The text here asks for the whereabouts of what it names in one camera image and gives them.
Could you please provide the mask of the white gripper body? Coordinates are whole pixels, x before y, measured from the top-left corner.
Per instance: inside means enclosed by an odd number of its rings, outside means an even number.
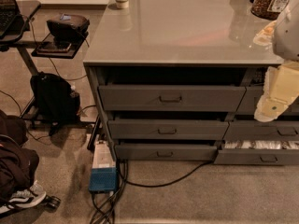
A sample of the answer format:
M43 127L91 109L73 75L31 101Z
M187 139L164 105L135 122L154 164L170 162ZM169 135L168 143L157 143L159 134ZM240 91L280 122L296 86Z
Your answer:
M288 107L299 96L299 62L285 61L266 73L266 102L271 107Z

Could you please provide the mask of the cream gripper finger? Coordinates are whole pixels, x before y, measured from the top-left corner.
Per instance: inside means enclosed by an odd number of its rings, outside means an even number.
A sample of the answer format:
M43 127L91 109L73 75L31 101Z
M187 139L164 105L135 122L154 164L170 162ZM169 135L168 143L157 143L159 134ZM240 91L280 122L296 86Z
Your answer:
M260 122L270 122L277 119L288 107L285 102L262 95L256 106L254 118Z

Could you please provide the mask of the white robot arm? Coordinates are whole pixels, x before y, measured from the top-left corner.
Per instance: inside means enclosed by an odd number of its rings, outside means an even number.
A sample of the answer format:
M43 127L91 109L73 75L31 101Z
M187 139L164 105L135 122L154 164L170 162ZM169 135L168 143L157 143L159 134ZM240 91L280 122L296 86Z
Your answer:
M256 120L270 122L284 113L299 96L299 0L291 0L253 42L260 46L272 45L273 52L283 59L278 68L267 69L263 95L254 113Z

